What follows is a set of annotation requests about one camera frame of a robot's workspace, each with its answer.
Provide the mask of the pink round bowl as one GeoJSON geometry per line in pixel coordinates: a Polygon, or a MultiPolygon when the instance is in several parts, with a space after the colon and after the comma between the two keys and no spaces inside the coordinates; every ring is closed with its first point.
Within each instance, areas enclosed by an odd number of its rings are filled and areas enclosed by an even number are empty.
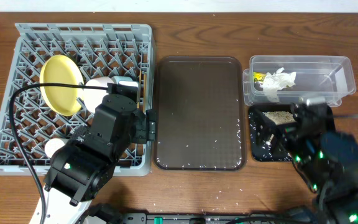
{"type": "MultiPolygon", "coordinates": [[[[99,86],[107,87],[108,83],[114,83],[113,80],[109,77],[99,77],[89,80],[86,83],[86,86],[99,86]]],[[[94,90],[94,89],[84,89],[84,104],[86,109],[94,113],[96,108],[102,103],[104,96],[108,93],[106,90],[94,90]]]]}

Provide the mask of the wooden chopstick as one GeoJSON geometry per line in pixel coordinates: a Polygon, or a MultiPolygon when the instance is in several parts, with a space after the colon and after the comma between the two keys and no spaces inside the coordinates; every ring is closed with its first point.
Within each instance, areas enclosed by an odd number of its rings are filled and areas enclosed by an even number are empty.
{"type": "Polygon", "coordinates": [[[147,74],[143,74],[143,112],[145,113],[147,107],[147,74]]]}
{"type": "Polygon", "coordinates": [[[139,84],[140,84],[140,100],[139,100],[139,108],[143,109],[144,107],[144,73],[142,70],[139,70],[139,84]]]}

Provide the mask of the light blue bowl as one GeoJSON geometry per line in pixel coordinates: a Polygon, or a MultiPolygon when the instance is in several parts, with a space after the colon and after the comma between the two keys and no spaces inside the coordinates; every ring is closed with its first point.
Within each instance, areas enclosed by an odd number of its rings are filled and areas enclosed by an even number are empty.
{"type": "Polygon", "coordinates": [[[125,76],[113,76],[112,81],[114,84],[124,85],[124,86],[131,86],[136,88],[136,103],[140,101],[140,91],[141,91],[141,84],[134,81],[131,77],[125,76]]]}

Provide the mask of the white napkin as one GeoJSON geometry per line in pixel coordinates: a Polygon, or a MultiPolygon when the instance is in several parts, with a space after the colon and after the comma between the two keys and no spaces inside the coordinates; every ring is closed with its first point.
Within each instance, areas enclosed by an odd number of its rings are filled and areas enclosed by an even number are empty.
{"type": "Polygon", "coordinates": [[[272,103],[278,103],[278,91],[290,88],[295,85],[296,72],[285,73],[285,68],[279,68],[275,73],[266,73],[261,84],[262,91],[267,99],[272,103]]]}

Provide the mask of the green snack wrapper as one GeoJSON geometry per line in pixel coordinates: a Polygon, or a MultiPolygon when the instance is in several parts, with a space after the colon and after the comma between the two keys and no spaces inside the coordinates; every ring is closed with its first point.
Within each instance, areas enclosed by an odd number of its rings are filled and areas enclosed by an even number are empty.
{"type": "Polygon", "coordinates": [[[253,73],[254,83],[262,84],[264,82],[264,79],[265,79],[266,76],[267,76],[266,73],[254,72],[253,73]]]}

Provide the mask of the white cup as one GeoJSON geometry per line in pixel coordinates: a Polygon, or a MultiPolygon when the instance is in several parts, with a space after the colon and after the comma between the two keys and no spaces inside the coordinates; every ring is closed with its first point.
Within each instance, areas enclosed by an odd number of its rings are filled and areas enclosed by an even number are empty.
{"type": "Polygon", "coordinates": [[[63,147],[69,139],[63,138],[52,138],[45,144],[44,151],[48,158],[52,158],[52,156],[63,147]]]}

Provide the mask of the yellow round plate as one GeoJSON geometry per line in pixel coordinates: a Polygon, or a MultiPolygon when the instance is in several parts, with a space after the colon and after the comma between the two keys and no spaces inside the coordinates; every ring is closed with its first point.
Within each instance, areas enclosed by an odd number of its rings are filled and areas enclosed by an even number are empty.
{"type": "Polygon", "coordinates": [[[76,63],[65,55],[54,55],[42,66],[40,83],[42,98],[54,112],[71,116],[79,112],[81,105],[78,99],[83,99],[84,84],[82,74],[76,63]]]}

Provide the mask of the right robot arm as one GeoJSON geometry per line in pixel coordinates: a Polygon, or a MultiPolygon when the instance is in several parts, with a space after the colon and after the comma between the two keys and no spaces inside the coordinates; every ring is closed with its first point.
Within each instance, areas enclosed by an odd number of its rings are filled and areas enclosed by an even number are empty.
{"type": "Polygon", "coordinates": [[[313,211],[305,208],[271,222],[358,223],[358,143],[353,135],[336,130],[337,117],[324,99],[254,105],[248,116],[252,145],[290,156],[316,194],[313,211]]]}

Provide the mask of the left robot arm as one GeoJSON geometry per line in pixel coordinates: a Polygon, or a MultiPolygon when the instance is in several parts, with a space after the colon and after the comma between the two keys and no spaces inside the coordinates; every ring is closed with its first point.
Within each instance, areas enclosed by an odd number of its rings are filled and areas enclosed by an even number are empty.
{"type": "Polygon", "coordinates": [[[156,113],[137,107],[138,89],[110,83],[91,126],[76,133],[51,158],[31,223],[121,223],[121,215],[92,200],[113,177],[131,144],[155,140],[156,113]]]}

